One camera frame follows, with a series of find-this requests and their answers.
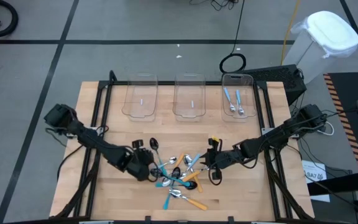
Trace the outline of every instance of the orange striped tape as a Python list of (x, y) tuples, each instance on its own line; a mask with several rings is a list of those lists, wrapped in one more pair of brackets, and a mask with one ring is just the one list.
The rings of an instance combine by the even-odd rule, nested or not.
[[(331, 98), (333, 99), (336, 111), (337, 112), (343, 111), (344, 108), (342, 107), (342, 103), (339, 99), (339, 96), (337, 95), (337, 92), (335, 91), (334, 83), (328, 74), (324, 74), (324, 81), (326, 82), (329, 94), (331, 95)], [(358, 165), (358, 143), (357, 143), (356, 137), (354, 136), (352, 127), (349, 124), (349, 120), (347, 119), (345, 113), (339, 114), (339, 120), (341, 120), (342, 126), (346, 133), (347, 140), (349, 141), (349, 144), (351, 145), (354, 158), (356, 159), (356, 162)]]

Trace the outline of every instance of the yellow cable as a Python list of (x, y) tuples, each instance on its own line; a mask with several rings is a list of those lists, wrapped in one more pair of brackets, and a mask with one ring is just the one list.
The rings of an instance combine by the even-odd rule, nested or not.
[(300, 2), (301, 2), (301, 0), (296, 0), (295, 9), (293, 10), (293, 14), (292, 14), (292, 18), (291, 18), (290, 24), (288, 25), (287, 32), (285, 33), (284, 44), (283, 44), (283, 50), (281, 51), (281, 64), (280, 64), (280, 65), (283, 65), (284, 52), (285, 52), (285, 43), (287, 42), (288, 34), (290, 33), (290, 30), (291, 30), (291, 27), (292, 27), (292, 23), (293, 23), (293, 20), (295, 19), (296, 12), (298, 11), (298, 6), (299, 6), (299, 3), (300, 3)]

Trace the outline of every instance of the wooden table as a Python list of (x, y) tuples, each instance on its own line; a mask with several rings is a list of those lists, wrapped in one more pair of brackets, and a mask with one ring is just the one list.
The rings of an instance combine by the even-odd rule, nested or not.
[[(78, 97), (76, 111), (78, 119), (86, 126), (90, 125), (98, 82), (83, 82)], [(278, 126), (290, 117), (283, 84), (268, 83), (268, 92), (272, 105), (275, 124)], [(206, 87), (206, 114), (201, 122), (184, 123), (175, 120), (172, 113), (173, 86), (158, 87), (158, 104), (154, 122), (140, 123), (129, 121), (123, 115), (126, 86), (113, 86), (107, 125), (110, 130), (105, 140), (117, 145), (130, 145), (133, 140), (143, 139), (145, 146), (151, 137), (160, 144), (159, 153), (164, 161), (169, 157), (179, 156), (187, 152), (191, 156), (203, 154), (209, 148), (208, 138), (212, 135), (223, 139), (223, 150), (243, 139), (260, 136), (257, 116), (248, 118), (246, 123), (227, 123), (221, 119), (221, 87)], [(260, 92), (262, 109), (265, 113), (263, 94)], [(100, 108), (98, 124), (100, 124), (103, 106)], [(289, 145), (298, 148), (295, 140)], [(77, 141), (69, 140), (65, 155), (77, 148)], [(55, 197), (50, 214), (58, 213), (69, 201), (78, 187), (81, 166), (85, 150), (77, 152), (66, 161), (60, 173)], [(300, 155), (286, 147), (282, 150), (282, 160), (289, 191), (306, 213), (314, 216), (310, 196), (303, 173)], [(201, 168), (197, 163), (195, 169)], [(182, 190), (189, 198), (208, 206), (202, 211), (180, 198), (171, 198), (169, 209), (163, 210), (163, 203), (168, 189), (157, 189), (148, 181), (138, 182), (131, 175), (119, 172), (102, 158), (98, 181), (94, 196), (92, 219), (95, 220), (144, 220), (151, 216), (152, 220), (193, 220), (193, 221), (225, 221), (233, 216), (235, 221), (273, 221), (272, 201), (265, 168), (263, 153), (259, 155), (254, 169), (246, 169), (239, 164), (223, 170), (223, 182), (219, 186), (212, 185), (208, 173), (199, 175), (204, 188), (203, 193), (197, 190)], [(285, 217), (281, 193), (277, 188), (280, 213)], [(81, 214), (85, 213), (88, 193), (83, 196)]]

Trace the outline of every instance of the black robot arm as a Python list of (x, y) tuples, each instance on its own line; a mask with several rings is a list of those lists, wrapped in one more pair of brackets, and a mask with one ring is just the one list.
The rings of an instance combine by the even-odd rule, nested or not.
[(135, 150), (127, 146), (117, 146), (103, 140), (98, 133), (78, 121), (76, 112), (67, 105), (56, 104), (44, 117), (45, 122), (58, 134), (73, 134), (80, 144), (98, 150), (109, 164), (124, 172), (125, 170), (137, 180), (147, 180), (149, 164), (154, 162), (153, 154), (144, 149), (143, 141), (132, 143)]
[(243, 164), (255, 159), (259, 153), (269, 149), (282, 149), (288, 139), (293, 135), (303, 137), (306, 133), (313, 133), (322, 128), (327, 121), (327, 115), (322, 114), (316, 105), (306, 105), (298, 110), (292, 118), (259, 138), (245, 139), (235, 145), (233, 150), (218, 152), (214, 159), (209, 159), (205, 164), (210, 167), (214, 164), (219, 169), (224, 169), (235, 163)]

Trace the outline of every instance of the plastic container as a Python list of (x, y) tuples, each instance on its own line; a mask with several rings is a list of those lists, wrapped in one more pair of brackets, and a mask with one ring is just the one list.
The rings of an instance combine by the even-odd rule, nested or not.
[(173, 113), (177, 121), (197, 122), (205, 114), (205, 76), (180, 74), (175, 76)]
[(157, 107), (157, 91), (156, 75), (130, 75), (122, 113), (128, 115), (131, 121), (153, 121)]
[(299, 33), (283, 61), (302, 69), (305, 84), (312, 81), (337, 58), (345, 58), (357, 50), (358, 35), (338, 15), (321, 11), (295, 24), (292, 33)]
[(250, 75), (225, 74), (222, 77), (224, 121), (246, 122), (246, 118), (256, 115), (253, 85), (254, 79)]

